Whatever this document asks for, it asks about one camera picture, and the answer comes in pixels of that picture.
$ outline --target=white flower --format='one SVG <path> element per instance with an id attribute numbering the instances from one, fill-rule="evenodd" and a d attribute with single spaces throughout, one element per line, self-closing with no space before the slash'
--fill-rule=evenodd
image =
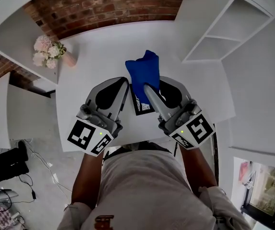
<path id="1" fill-rule="evenodd" d="M 43 66 L 43 62 L 48 58 L 47 53 L 34 53 L 33 62 L 36 66 L 41 67 Z"/>
<path id="2" fill-rule="evenodd" d="M 57 65 L 57 60 L 56 59 L 48 59 L 47 60 L 47 67 L 49 67 L 50 69 L 55 68 Z"/>
<path id="3" fill-rule="evenodd" d="M 48 49 L 52 46 L 51 40 L 46 36 L 39 36 L 34 44 L 34 50 L 48 52 Z"/>
<path id="4" fill-rule="evenodd" d="M 60 54 L 60 50 L 57 46 L 52 46 L 49 48 L 48 53 L 51 58 L 54 58 Z"/>

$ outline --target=gray t-shirt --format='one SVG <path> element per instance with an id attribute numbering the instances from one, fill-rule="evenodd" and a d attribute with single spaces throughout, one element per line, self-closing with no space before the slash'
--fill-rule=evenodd
<path id="1" fill-rule="evenodd" d="M 104 163 L 96 208 L 68 206 L 58 230 L 212 230 L 217 229 L 214 216 L 231 229 L 250 229 L 220 188 L 200 190 L 197 198 L 171 153 L 123 153 Z"/>

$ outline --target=person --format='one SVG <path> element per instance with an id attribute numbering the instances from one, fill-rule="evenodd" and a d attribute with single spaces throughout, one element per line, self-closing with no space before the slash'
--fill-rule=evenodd
<path id="1" fill-rule="evenodd" d="M 0 154 L 0 182 L 15 176 L 29 173 L 25 163 L 28 161 L 26 146 L 23 141 L 18 142 L 18 147 Z"/>
<path id="2" fill-rule="evenodd" d="M 58 230 L 249 230 L 200 149 L 180 150 L 186 176 L 154 143 L 120 148 L 102 170 L 103 152 L 85 154 Z"/>

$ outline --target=flower bouquet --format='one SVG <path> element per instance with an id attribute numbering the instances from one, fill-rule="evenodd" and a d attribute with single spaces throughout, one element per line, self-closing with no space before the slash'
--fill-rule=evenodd
<path id="1" fill-rule="evenodd" d="M 75 60 L 72 60 L 72 55 L 67 52 L 67 49 L 64 47 L 64 44 L 60 42 L 52 42 L 46 35 L 39 36 L 34 44 L 34 50 L 37 51 L 34 53 L 33 62 L 38 67 L 48 67 L 53 69 L 57 66 L 57 62 L 61 56 L 71 57 L 71 60 L 68 63 L 68 59 L 64 57 L 64 61 L 70 66 L 73 67 L 76 64 Z"/>

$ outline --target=pink vase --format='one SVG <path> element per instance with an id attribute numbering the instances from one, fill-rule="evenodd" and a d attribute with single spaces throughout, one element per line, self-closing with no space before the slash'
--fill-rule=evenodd
<path id="1" fill-rule="evenodd" d="M 76 65 L 76 59 L 72 53 L 66 51 L 62 56 L 63 61 L 67 64 L 68 67 L 74 67 Z"/>

